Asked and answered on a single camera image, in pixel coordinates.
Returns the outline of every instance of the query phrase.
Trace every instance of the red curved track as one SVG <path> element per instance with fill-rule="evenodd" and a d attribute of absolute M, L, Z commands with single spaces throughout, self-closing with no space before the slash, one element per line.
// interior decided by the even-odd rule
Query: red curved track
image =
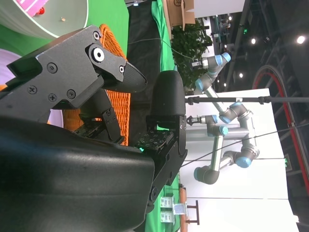
<path fill-rule="evenodd" d="M 258 88 L 258 85 L 260 84 L 264 75 L 270 76 L 275 81 L 277 88 L 279 90 L 280 96 L 286 97 L 285 94 L 284 94 L 284 91 L 283 91 L 283 88 L 282 88 L 282 85 L 280 83 L 279 78 L 276 75 L 274 75 L 273 73 L 270 73 L 270 72 L 260 73 L 258 75 L 257 79 L 256 79 L 256 82 L 254 83 L 253 89 Z M 290 115 L 291 112 L 289 111 L 287 103 L 283 103 L 283 108 L 284 108 L 284 112 L 285 112 L 285 116 L 286 116 L 286 120 L 288 122 L 288 125 L 291 125 L 292 124 L 292 119 L 291 119 L 291 115 Z M 290 132 L 291 132 L 291 137 L 292 137 L 293 144 L 294 144 L 294 147 L 295 147 L 295 150 L 296 150 L 296 155 L 297 155 L 297 159 L 298 159 L 299 166 L 300 166 L 300 169 L 301 169 L 301 173 L 303 175 L 303 179 L 304 179 L 304 182 L 305 182 L 307 194 L 309 195 L 309 180 L 308 180 L 306 168 L 305 168 L 302 156 L 301 156 L 300 147 L 299 147 L 299 144 L 297 142 L 296 133 L 295 133 L 294 129 L 291 129 Z"/>

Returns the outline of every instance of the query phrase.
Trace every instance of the cardboard box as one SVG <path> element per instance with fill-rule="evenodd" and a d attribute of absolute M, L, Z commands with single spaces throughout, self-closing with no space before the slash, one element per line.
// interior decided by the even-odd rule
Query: cardboard box
<path fill-rule="evenodd" d="M 170 25 L 195 24 L 194 0 L 167 0 Z"/>

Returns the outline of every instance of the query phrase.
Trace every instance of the green leaves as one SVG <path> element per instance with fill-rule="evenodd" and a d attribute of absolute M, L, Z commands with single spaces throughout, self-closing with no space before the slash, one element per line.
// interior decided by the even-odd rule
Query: green leaves
<path fill-rule="evenodd" d="M 206 45 L 212 43 L 211 38 L 206 35 L 203 21 L 196 20 L 196 24 L 186 24 L 185 30 L 180 26 L 173 27 L 173 40 L 171 46 L 179 53 L 193 59 L 202 59 L 202 54 L 207 49 Z M 195 81 L 207 72 L 205 69 L 190 69 L 191 59 L 177 54 L 173 51 L 173 56 L 178 66 L 178 72 L 183 79 L 183 85 L 192 88 Z"/>

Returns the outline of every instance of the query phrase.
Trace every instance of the wire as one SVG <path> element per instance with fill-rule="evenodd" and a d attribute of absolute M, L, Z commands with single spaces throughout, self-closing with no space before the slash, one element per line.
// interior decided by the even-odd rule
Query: wire
<path fill-rule="evenodd" d="M 189 165 L 190 163 L 193 163 L 193 162 L 195 162 L 195 161 L 198 161 L 198 160 L 200 160 L 200 159 L 202 159 L 202 158 L 204 158 L 204 157 L 206 157 L 206 156 L 209 156 L 209 155 L 211 155 L 213 152 L 216 152 L 216 151 L 219 151 L 219 150 L 221 150 L 221 149 L 223 149 L 223 148 L 226 148 L 226 147 L 229 147 L 229 146 L 232 146 L 232 145 L 241 143 L 241 142 L 244 141 L 244 140 L 259 138 L 259 137 L 262 137 L 262 136 L 266 136 L 266 135 L 270 135 L 270 134 L 274 134 L 274 133 L 279 133 L 279 132 L 284 132 L 284 131 L 289 131 L 289 130 L 291 130 L 291 129 L 296 129 L 296 128 L 305 127 L 305 126 L 309 126 L 309 123 L 306 123 L 306 124 L 303 124 L 303 125 L 299 125 L 299 126 L 296 126 L 296 127 L 290 127 L 290 128 L 283 129 L 283 130 L 277 130 L 277 131 L 270 132 L 270 133 L 266 133 L 266 134 L 261 134 L 261 135 L 258 135 L 258 136 L 252 137 L 252 138 L 242 139 L 242 140 L 237 141 L 237 142 L 235 142 L 235 143 L 232 143 L 232 144 L 223 146 L 223 147 L 221 147 L 221 148 L 219 148 L 219 149 L 217 149 L 217 150 L 215 150 L 215 151 L 212 151 L 212 152 L 210 152 L 210 153 L 208 153 L 208 154 L 206 154 L 206 155 L 204 155 L 204 156 L 201 156 L 201 157 L 199 157 L 199 158 L 197 158 L 197 159 L 195 159 L 195 160 L 192 160 L 192 161 L 186 163 L 185 165 L 181 166 L 181 168 L 184 167 L 184 166 Z"/>
<path fill-rule="evenodd" d="M 162 40 L 161 38 L 153 38 L 153 39 L 138 40 L 138 41 L 135 41 L 135 42 L 132 42 L 132 43 L 128 43 L 127 45 L 135 44 L 135 43 L 139 43 L 139 42 L 143 42 L 143 41 L 149 41 L 149 40 L 161 40 L 161 41 L 164 42 L 168 47 L 170 47 L 174 52 L 178 53 L 179 55 L 182 55 L 183 57 L 186 57 L 186 58 L 188 58 L 188 59 L 194 60 L 194 59 L 191 58 L 191 57 L 187 57 L 187 56 L 185 56 L 184 54 L 181 54 L 180 52 L 177 52 L 174 48 L 172 48 L 167 42 L 165 42 L 165 41 Z"/>

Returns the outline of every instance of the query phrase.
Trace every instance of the wicker basket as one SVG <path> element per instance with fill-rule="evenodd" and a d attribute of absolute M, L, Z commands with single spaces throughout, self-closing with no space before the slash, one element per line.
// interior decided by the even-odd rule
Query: wicker basket
<path fill-rule="evenodd" d="M 121 47 L 117 40 L 115 39 L 112 31 L 105 24 L 100 26 L 102 33 L 102 38 L 100 42 L 102 46 L 109 50 L 116 56 L 121 56 L 126 58 L 125 54 L 121 50 Z M 128 93 L 118 93 L 113 91 L 107 91 L 111 101 L 112 106 L 116 112 L 117 119 L 121 129 L 121 135 L 125 137 L 123 145 L 128 145 L 129 136 L 129 118 L 130 118 L 130 94 Z M 83 122 L 79 118 L 80 110 L 64 110 L 63 120 L 64 128 L 70 131 L 79 128 Z"/>

